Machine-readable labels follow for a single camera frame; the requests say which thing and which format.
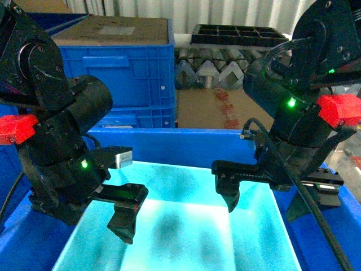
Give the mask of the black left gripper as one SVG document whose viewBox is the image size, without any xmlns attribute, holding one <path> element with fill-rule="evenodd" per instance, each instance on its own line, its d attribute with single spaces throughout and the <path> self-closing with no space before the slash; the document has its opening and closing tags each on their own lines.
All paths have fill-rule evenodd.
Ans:
<svg viewBox="0 0 361 271">
<path fill-rule="evenodd" d="M 124 243 L 133 244 L 135 212 L 140 210 L 149 190 L 136 183 L 102 184 L 110 179 L 109 170 L 116 169 L 116 154 L 132 150 L 132 147 L 119 146 L 86 149 L 75 158 L 48 166 L 28 161 L 31 208 L 66 225 L 75 225 L 94 195 L 94 200 L 115 203 L 107 228 Z"/>
</svg>

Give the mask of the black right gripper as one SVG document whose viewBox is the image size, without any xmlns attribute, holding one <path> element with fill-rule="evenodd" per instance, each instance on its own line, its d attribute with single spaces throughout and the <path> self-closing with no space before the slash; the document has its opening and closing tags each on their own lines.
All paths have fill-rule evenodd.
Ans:
<svg viewBox="0 0 361 271">
<path fill-rule="evenodd" d="M 294 146 L 281 140 L 272 146 L 261 133 L 255 136 L 255 144 L 256 164 L 226 160 L 212 163 L 216 193 L 224 199 L 229 213 L 239 202 L 240 182 L 269 183 L 273 190 L 289 191 L 294 185 L 291 177 L 298 177 L 318 206 L 341 205 L 338 194 L 344 181 L 338 173 L 322 167 L 323 162 L 315 156 L 317 148 Z M 310 214 L 301 194 L 296 192 L 286 211 L 288 222 Z"/>
</svg>

